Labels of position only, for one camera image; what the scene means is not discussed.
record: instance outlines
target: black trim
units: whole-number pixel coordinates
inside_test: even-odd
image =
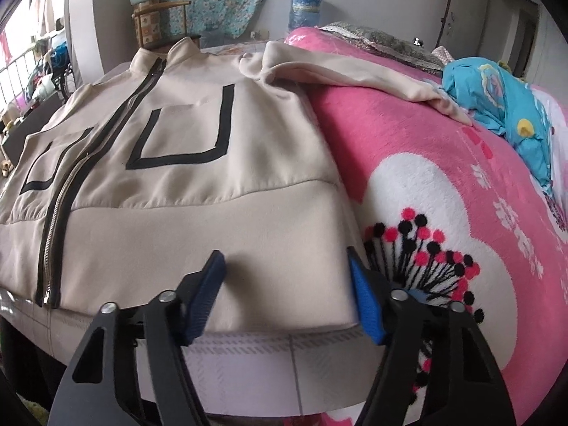
[[[144,130],[132,148],[129,161],[126,163],[126,169],[140,170],[166,165],[196,165],[200,163],[209,163],[226,155],[229,148],[229,138],[231,136],[231,116],[234,98],[235,85],[230,84],[224,86],[223,99],[221,100],[221,108],[219,110],[219,131],[217,133],[215,146],[208,151],[193,154],[172,154],[146,158],[141,156],[142,150],[144,149],[155,124],[158,123],[158,118],[160,117],[162,109],[153,110],[150,114],[148,123],[146,123]]]
[[[162,72],[165,68],[165,65],[166,65],[165,60],[162,60],[162,59],[159,59],[159,58],[155,60],[154,65],[150,69],[150,72],[148,72],[148,75],[144,78],[144,81],[142,81],[142,83],[140,84],[140,86],[138,86],[138,88],[135,90],[135,92],[133,92],[128,97],[128,99],[126,99],[120,105],[120,107],[116,110],[116,112],[109,119],[109,121],[106,122],[103,129],[100,131],[99,135],[93,140],[93,142],[89,145],[89,147],[87,149],[85,149],[79,155],[79,157],[77,158],[75,163],[69,167],[67,174],[63,178],[64,182],[67,179],[69,179],[69,176],[71,175],[71,172],[73,171],[73,169],[75,168],[77,163],[79,163],[81,160],[83,160],[85,157],[87,157],[87,155],[91,155],[93,152],[95,152],[95,150],[104,142],[104,140],[107,138],[107,136],[113,131],[114,126],[120,120],[122,114],[124,113],[125,109],[127,108],[128,104],[130,102],[130,99],[137,96],[137,98],[134,100],[134,103],[133,103],[131,109],[129,110],[127,115],[124,117],[121,124],[114,130],[113,135],[110,137],[110,139],[107,141],[107,143],[104,145],[104,147],[99,152],[97,152],[96,154],[93,154],[92,158],[89,158],[89,160],[87,162],[85,162],[85,164],[81,167],[81,169],[75,175],[75,179],[73,179],[73,182],[67,188],[67,194],[61,200],[60,216],[59,216],[58,222],[55,225],[55,230],[53,232],[53,238],[52,238],[53,269],[54,269],[53,274],[54,274],[54,277],[52,277],[52,280],[53,280],[53,283],[52,283],[52,299],[49,302],[49,305],[52,306],[53,308],[57,308],[59,306],[59,301],[60,301],[60,290],[59,290],[59,288],[61,286],[61,265],[62,265],[62,262],[63,262],[63,242],[65,240],[65,231],[67,229],[67,219],[69,218],[69,214],[71,212],[71,205],[73,203],[73,200],[77,196],[77,193],[79,192],[79,189],[81,188],[81,185],[82,185],[84,179],[87,177],[89,171],[109,151],[109,149],[113,145],[114,141],[116,140],[116,137],[118,136],[120,131],[122,131],[122,129],[124,128],[124,125],[129,120],[130,116],[134,113],[134,110],[136,109],[136,107],[138,107],[140,102],[144,99],[144,97],[152,90],[152,88],[158,82],[158,79],[160,79],[160,76],[162,75]],[[150,87],[148,89],[146,89],[146,91],[143,92],[143,89],[146,88],[146,86],[148,86],[148,85],[150,85]],[[47,241],[47,236],[48,236],[48,233],[49,233],[49,224],[50,224],[49,220],[53,217],[53,212],[55,211],[55,203],[56,203],[56,200],[58,199],[59,193],[61,192],[62,186],[63,186],[63,184],[60,185],[58,190],[55,191],[55,193],[53,194],[51,203],[49,204],[49,207],[47,208],[47,213],[46,213],[46,216],[45,216],[45,223],[44,223],[44,227],[43,227],[42,242],[41,242],[41,245],[40,245],[39,261],[38,261],[38,285],[37,285],[36,293],[35,293],[35,303],[40,307],[43,306],[43,295],[44,295],[44,292],[45,292],[44,283],[43,283],[43,257],[44,257],[44,253],[45,253],[45,243]]]
[[[55,175],[58,173],[59,166],[61,165],[61,162],[63,161],[63,158],[65,157],[65,154],[67,152],[69,152],[69,149],[72,148],[74,145],[76,145],[76,143],[78,143],[80,140],[85,139],[92,130],[93,130],[93,127],[87,128],[85,131],[83,131],[83,134],[81,135],[81,137],[79,139],[73,141],[71,144],[69,144],[66,148],[63,149],[63,152],[61,152],[61,154],[59,155],[58,164],[55,166],[53,174],[48,180],[45,180],[45,181],[29,181],[28,182],[28,177],[29,177],[29,174],[32,172],[33,166],[36,164],[36,162],[39,160],[39,158],[43,154],[45,154],[47,151],[49,151],[49,149],[51,148],[51,145],[53,144],[53,141],[51,141],[48,144],[48,146],[45,148],[45,150],[36,157],[36,159],[32,163],[32,166],[29,167],[29,171],[28,171],[28,174],[26,176],[26,180],[24,182],[24,185],[22,186],[22,190],[20,191],[20,195],[24,192],[27,192],[27,191],[44,191],[45,189],[49,188],[49,186],[51,186],[53,184],[53,180],[55,179]]]

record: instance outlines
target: metal railing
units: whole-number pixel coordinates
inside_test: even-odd
[[[25,97],[21,100],[17,98],[20,94],[25,96],[29,75],[36,66],[33,48],[34,46],[31,45],[18,57],[12,59],[6,67],[0,69],[0,110],[14,98],[18,109],[21,110],[22,104],[25,104]]]

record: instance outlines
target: jacket sleeve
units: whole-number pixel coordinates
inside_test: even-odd
[[[240,70],[246,76],[268,83],[283,78],[300,83],[379,89],[409,102],[425,102],[460,123],[472,125],[468,115],[433,86],[363,59],[268,42],[262,59],[244,56]]]

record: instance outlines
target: beige jacket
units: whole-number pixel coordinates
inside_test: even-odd
[[[429,85],[359,59],[277,42],[141,49],[28,137],[0,198],[0,286],[94,314],[174,289],[219,249],[228,274],[208,331],[354,324],[346,247],[360,236],[308,108],[277,78],[382,89],[464,120]]]

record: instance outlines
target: hanging clothes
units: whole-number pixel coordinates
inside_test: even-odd
[[[6,31],[0,33],[0,48],[2,49],[2,61],[4,61],[4,67],[6,67],[12,60],[12,53],[10,53],[10,47],[8,46]]]
[[[552,196],[550,122],[530,85],[493,61],[463,58],[444,68],[442,86],[476,121],[503,136]]]
[[[55,16],[51,0],[32,0],[29,6],[32,34],[38,37],[55,30]]]

